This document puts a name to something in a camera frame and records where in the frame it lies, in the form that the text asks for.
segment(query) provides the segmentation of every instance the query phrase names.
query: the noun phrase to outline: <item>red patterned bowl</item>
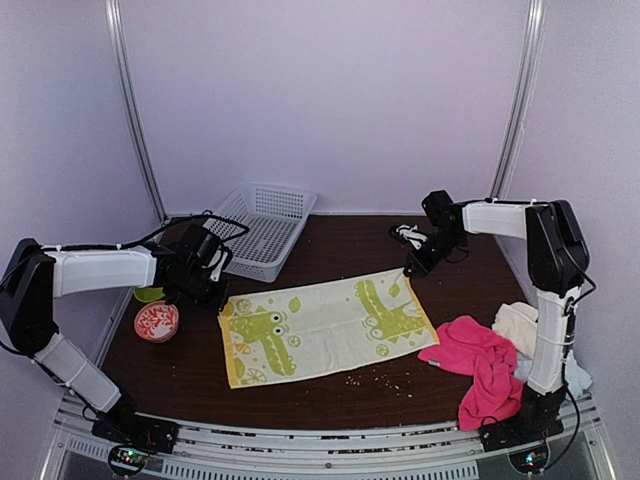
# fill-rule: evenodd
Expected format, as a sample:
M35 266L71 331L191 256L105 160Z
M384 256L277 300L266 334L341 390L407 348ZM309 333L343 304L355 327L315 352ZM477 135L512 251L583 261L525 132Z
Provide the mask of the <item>red patterned bowl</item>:
M178 331L178 317L178 308L175 305L154 302L138 312L133 328L145 340L162 343Z

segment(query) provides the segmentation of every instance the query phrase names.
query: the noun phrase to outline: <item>white plastic basket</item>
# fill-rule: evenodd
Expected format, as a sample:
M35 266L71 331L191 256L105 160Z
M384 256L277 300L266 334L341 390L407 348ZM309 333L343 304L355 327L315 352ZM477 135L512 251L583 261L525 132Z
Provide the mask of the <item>white plastic basket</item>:
M298 240L317 195L272 185L246 184L235 190L215 213L250 228L227 245L233 260L228 273L273 282ZM220 238L240 231L233 225L207 220L206 228Z

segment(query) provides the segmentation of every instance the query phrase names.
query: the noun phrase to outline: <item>table surface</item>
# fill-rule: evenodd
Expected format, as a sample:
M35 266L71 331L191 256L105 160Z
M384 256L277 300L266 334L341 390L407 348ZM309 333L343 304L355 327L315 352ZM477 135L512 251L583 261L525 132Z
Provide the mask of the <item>table surface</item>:
M272 284L231 277L231 294L277 290L376 273L404 265L410 247L390 239L392 224L424 217L311 216ZM434 327L461 315L490 326L502 303L525 301L491 236L471 235L469 257L442 262L412 286ZM186 421L277 429L355 429L455 420L471 378L410 354L313 380L231 390L216 316L179 304L180 328L165 344L139 338L131 300L103 370L143 413Z

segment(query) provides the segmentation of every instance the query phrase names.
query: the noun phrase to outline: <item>pink towel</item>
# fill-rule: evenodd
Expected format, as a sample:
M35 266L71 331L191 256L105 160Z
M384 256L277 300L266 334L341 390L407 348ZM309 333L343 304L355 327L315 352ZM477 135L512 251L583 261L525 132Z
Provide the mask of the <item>pink towel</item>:
M485 328L471 317L460 317L438 328L440 345L425 348L418 358L436 361L443 370L473 375L473 386L465 395L458 418L460 430L514 416L520 410L522 387L513 372L518 367L516 348L506 338Z

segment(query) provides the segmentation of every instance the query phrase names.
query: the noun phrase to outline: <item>white wall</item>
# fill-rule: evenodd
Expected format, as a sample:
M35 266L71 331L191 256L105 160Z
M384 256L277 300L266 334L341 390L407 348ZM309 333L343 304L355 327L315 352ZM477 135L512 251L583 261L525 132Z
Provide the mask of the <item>white wall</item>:
M539 77L509 198L566 198L598 291L578 309L576 356L627 479L640 432L640 4L548 2ZM522 243L505 242L528 282Z
M528 2L129 0L122 17L167 210L240 183L321 212L419 212L488 194Z
M154 225L104 9L101 0L0 1L0 271L23 237L117 241ZM92 355L116 298L59 300L58 323ZM32 479L61 391L4 351L0 380L0 477Z

